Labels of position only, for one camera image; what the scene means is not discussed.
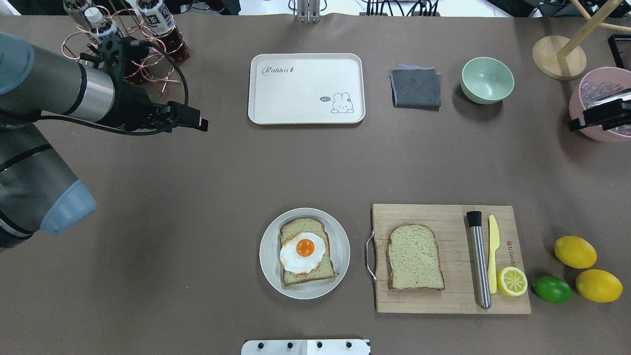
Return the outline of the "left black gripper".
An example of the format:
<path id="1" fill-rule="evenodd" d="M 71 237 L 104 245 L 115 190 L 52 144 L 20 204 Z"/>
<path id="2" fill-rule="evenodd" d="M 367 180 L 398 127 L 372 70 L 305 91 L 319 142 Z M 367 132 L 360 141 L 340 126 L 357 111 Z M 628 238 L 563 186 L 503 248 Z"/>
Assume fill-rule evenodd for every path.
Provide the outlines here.
<path id="1" fill-rule="evenodd" d="M 154 103 L 144 88 L 128 83 L 124 79 L 113 79 L 114 102 L 109 111 L 109 126 L 124 131 L 171 130 L 173 127 L 208 131 L 208 120 L 201 111 L 186 104 L 168 101 L 167 119 L 161 114 L 167 111 L 165 104 Z"/>

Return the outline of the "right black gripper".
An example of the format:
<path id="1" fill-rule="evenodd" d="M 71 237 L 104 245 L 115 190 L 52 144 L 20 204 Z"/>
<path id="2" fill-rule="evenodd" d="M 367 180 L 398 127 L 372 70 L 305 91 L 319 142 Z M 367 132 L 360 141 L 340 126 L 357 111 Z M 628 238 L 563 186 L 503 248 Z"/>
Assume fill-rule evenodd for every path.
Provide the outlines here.
<path id="1" fill-rule="evenodd" d="M 601 126 L 602 130 L 606 131 L 630 123 L 630 100 L 615 99 L 584 110 L 581 117 L 568 123 L 568 128 L 570 131 L 578 131 L 587 127 Z"/>

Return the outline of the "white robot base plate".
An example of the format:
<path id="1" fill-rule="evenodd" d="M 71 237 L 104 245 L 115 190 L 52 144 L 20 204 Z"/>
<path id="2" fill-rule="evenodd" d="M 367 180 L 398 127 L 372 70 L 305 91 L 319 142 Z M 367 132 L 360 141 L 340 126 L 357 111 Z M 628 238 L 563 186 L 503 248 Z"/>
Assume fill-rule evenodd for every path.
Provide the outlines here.
<path id="1" fill-rule="evenodd" d="M 242 355 L 371 355 L 369 339 L 284 339 L 244 342 Z"/>

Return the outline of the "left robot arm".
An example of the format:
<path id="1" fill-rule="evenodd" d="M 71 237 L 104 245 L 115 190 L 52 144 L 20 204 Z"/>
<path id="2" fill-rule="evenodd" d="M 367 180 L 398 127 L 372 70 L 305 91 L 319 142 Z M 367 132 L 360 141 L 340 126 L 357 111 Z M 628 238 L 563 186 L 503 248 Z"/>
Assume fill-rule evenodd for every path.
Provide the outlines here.
<path id="1" fill-rule="evenodd" d="M 144 88 L 125 81 L 126 63 L 159 49 L 148 40 L 108 35 L 93 55 L 66 59 L 8 33 L 1 34 L 0 246 L 16 247 L 36 231 L 57 236 L 96 209 L 84 184 L 35 126 L 59 120 L 128 136 L 208 130 L 199 110 L 154 103 Z"/>

